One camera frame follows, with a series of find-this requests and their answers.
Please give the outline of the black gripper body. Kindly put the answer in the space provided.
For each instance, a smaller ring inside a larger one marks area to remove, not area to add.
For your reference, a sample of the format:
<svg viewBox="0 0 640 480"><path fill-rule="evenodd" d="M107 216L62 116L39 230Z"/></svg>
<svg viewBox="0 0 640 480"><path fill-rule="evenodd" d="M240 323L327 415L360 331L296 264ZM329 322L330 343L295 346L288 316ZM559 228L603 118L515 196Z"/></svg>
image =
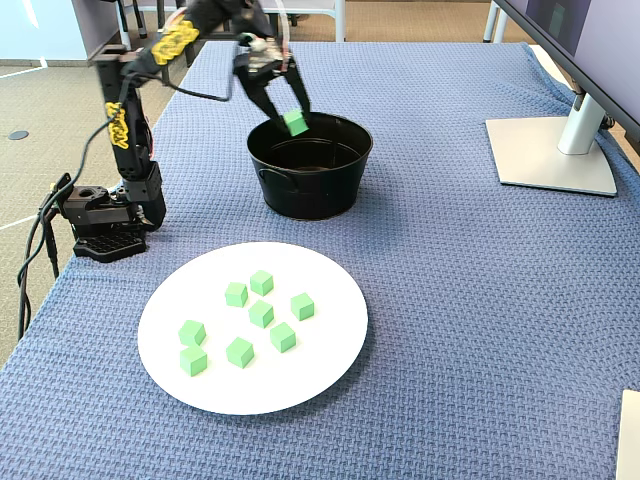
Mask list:
<svg viewBox="0 0 640 480"><path fill-rule="evenodd" d="M231 29L240 48L235 72L240 79L268 83L283 76L295 60L284 33L278 34L258 1L231 1Z"/></svg>

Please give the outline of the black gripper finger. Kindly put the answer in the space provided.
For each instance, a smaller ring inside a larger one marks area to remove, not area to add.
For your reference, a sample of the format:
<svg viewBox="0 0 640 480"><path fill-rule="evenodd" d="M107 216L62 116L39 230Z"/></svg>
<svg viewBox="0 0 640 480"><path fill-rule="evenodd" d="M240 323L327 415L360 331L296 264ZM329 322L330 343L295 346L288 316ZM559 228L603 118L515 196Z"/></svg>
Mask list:
<svg viewBox="0 0 640 480"><path fill-rule="evenodd" d="M280 131L286 133L287 127L278 113L275 105L270 100L266 91L267 84L265 82L253 81L245 79L241 82L246 96L270 119L270 121L279 128Z"/></svg>
<svg viewBox="0 0 640 480"><path fill-rule="evenodd" d="M286 72L284 73L284 78L292 88L301 107L302 114L307 117L311 112L311 103L295 60L289 61Z"/></svg>

